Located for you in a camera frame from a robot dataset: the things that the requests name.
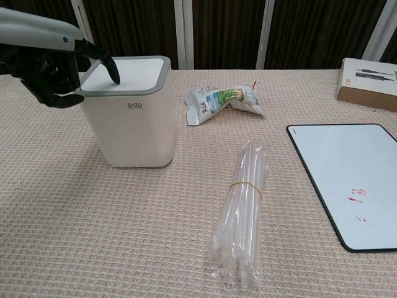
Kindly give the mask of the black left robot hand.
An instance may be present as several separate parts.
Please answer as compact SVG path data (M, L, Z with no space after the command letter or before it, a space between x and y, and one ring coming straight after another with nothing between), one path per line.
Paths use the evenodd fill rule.
M100 61L120 84L114 59L76 26L0 7L0 64L39 103L65 109L83 102L84 97L75 94L80 87L77 55Z

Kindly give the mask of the white trash bin grey lid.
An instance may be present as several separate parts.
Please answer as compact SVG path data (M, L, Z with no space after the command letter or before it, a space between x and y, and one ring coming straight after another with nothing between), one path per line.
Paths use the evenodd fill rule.
M81 78L80 108L107 162L114 167L155 168L171 162L176 111L171 61L166 56L114 59L115 84L99 61Z

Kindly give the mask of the beige woven tablecloth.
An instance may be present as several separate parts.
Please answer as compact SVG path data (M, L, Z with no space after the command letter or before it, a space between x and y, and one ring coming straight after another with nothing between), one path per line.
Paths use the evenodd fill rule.
M397 113L336 99L338 70L173 71L177 142L159 169L105 160L79 107L39 104L0 75L0 298L397 298L397 253L345 250L287 135L294 124L376 123ZM187 125L191 89L257 81L264 116L225 107ZM242 144L269 150L261 277L212 276L208 241Z

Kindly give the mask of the crumpled snack packet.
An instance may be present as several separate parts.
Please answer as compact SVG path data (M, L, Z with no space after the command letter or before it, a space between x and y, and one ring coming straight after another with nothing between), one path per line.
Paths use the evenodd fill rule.
M225 107L264 116L256 92L257 81L232 88L217 89L210 86L191 89L186 97L188 126L197 126Z

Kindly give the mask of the yellow rubber band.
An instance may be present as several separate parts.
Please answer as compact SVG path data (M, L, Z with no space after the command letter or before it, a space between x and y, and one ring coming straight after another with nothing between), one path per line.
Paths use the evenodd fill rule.
M248 185L248 186L251 186L253 188L253 190L255 190L258 193L259 197L263 198L261 190L258 187L256 187L255 185L253 185L253 183L250 183L249 181L236 181L236 182L233 182L230 185L229 189L232 189L232 187L237 186L237 185Z

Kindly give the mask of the clear wrapped straw bundle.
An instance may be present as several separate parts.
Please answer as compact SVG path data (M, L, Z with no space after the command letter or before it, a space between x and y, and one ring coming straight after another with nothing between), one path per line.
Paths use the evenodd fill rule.
M267 150L252 141L246 142L240 151L231 184L249 181L263 195L268 174ZM209 243L208 256L216 266L216 276L226 280L238 278L242 286L259 280L258 246L262 199L248 185L237 185L229 189Z

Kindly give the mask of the brown cardboard product box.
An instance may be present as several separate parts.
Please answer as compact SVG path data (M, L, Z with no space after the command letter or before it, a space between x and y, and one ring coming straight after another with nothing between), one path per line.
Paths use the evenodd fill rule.
M336 98L397 112L397 64L344 58Z

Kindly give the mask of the white board with black rim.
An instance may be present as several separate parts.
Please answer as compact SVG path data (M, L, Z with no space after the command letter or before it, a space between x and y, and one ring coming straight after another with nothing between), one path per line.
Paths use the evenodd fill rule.
M286 128L341 243L397 251L397 139L380 124Z

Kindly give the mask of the white partition frame post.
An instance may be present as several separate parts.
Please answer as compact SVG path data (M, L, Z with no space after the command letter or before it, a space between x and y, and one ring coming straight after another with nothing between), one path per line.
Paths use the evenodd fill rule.
M173 0L179 70L194 70L194 19L192 0Z
M89 19L83 0L70 0L78 26L84 34L84 38L91 43L95 43Z
M269 42L270 28L272 24L272 15L274 11L275 0L265 0L264 15L261 27L261 36L257 52L256 69L263 70Z
M380 61L385 48L395 30L393 18L397 8L397 0L387 0L380 14L377 24L371 34L362 55L363 60Z

